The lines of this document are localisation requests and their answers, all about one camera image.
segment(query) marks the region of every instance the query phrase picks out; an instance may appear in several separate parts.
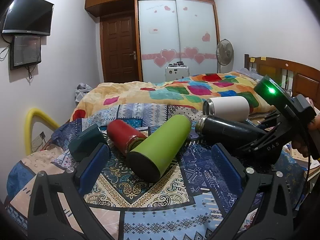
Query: white box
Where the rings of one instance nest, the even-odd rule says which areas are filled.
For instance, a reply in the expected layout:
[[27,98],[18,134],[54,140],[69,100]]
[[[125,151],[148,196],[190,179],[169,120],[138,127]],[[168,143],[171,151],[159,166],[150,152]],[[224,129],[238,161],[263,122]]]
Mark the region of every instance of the white box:
[[173,66],[165,68],[165,81],[174,81],[190,76],[188,66]]

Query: green tumbler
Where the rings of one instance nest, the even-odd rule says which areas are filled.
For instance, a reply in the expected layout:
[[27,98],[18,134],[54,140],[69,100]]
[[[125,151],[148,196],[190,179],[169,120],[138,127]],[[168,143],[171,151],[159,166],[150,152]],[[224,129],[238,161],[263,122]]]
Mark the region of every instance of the green tumbler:
[[191,124],[184,114],[172,116],[127,154],[131,170],[146,182],[157,182],[188,137]]

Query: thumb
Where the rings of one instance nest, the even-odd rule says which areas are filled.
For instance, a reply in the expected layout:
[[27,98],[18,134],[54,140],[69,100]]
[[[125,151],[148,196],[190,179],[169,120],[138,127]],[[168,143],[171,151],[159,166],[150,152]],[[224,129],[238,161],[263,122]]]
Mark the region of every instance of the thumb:
[[308,129],[316,130],[320,128],[320,115],[316,116],[315,119],[308,124]]

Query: frosted glass door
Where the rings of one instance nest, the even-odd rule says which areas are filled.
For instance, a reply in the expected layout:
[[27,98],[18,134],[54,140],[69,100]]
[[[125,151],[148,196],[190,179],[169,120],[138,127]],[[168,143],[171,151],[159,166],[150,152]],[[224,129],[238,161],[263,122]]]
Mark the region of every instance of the frosted glass door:
[[139,28],[144,82],[165,81],[164,70],[180,60],[175,0],[139,0]]
[[217,73],[217,34],[212,4],[176,0],[181,60],[190,75]]

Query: headboard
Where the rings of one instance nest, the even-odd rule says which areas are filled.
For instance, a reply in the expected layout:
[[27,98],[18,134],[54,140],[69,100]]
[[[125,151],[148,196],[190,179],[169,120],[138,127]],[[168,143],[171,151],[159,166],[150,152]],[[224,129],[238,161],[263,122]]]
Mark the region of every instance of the headboard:
[[301,63],[272,58],[272,57],[249,57],[244,54],[244,67],[250,69],[252,63],[256,64],[258,74],[268,75],[276,83],[283,84],[285,75],[285,85],[283,88],[288,89],[289,71],[293,72],[292,95],[302,94],[312,99],[316,108],[320,109],[320,71]]

